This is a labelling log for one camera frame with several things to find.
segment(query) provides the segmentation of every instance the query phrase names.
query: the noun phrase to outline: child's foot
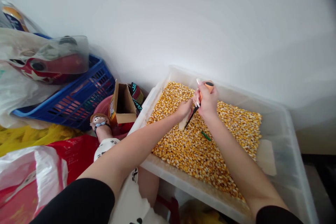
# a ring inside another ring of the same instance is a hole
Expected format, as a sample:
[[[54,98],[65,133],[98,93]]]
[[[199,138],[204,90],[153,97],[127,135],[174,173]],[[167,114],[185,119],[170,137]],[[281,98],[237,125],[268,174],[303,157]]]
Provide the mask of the child's foot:
[[[93,114],[90,120],[91,120],[90,125],[92,129],[95,131],[99,143],[106,138],[113,137],[110,121],[106,115],[101,113]]]

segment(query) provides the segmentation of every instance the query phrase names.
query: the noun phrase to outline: plastic bin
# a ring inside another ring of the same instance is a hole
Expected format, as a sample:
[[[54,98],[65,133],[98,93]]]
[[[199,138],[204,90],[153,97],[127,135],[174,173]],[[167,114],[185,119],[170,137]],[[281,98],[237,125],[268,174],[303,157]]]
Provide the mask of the plastic bin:
[[[75,81],[49,97],[41,104],[23,107],[12,113],[61,124],[82,131],[89,130],[90,117],[97,105],[114,92],[115,79],[104,61],[92,54],[90,69]]]
[[[269,180],[273,183],[289,209],[303,223],[318,223],[290,114],[283,106],[277,103],[224,84],[210,76],[203,76],[186,69],[171,66],[167,77],[158,83],[148,95],[142,106],[142,112],[130,133],[146,125],[163,89],[169,81],[176,81],[196,89],[196,78],[213,80],[219,91],[219,100],[262,114],[263,120],[260,127],[262,138],[272,143],[274,153],[274,157],[272,155],[267,156],[267,159],[269,158],[271,162],[273,161],[276,167],[276,175],[268,175]],[[254,223],[251,212],[245,203],[189,176],[155,155],[150,154],[141,166],[237,222]]]

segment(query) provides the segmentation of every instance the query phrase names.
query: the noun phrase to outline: white wall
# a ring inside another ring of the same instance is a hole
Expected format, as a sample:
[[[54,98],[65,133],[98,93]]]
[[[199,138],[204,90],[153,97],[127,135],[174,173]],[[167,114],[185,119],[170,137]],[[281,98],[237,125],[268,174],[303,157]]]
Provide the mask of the white wall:
[[[303,151],[336,147],[335,0],[9,1],[52,37],[88,36],[123,82],[192,68],[286,105]]]

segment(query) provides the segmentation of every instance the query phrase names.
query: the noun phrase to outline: blue plastic basket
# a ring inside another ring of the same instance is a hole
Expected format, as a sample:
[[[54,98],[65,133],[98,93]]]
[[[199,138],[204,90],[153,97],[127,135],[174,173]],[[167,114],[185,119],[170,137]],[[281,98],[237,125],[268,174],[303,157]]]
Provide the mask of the blue plastic basket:
[[[36,33],[46,39],[45,35]],[[61,124],[82,131],[90,129],[90,117],[97,105],[114,92],[115,79],[104,61],[92,54],[90,69],[41,104],[23,107],[12,113]]]

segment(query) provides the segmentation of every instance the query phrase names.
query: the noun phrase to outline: black sleeve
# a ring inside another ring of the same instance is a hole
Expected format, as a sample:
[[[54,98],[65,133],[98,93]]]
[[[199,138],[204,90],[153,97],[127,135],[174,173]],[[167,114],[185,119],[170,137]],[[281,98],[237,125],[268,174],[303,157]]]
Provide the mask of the black sleeve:
[[[265,206],[257,213],[256,224],[303,224],[299,218],[279,206]]]
[[[31,224],[108,223],[114,201],[114,193],[107,184],[81,178],[53,198]]]

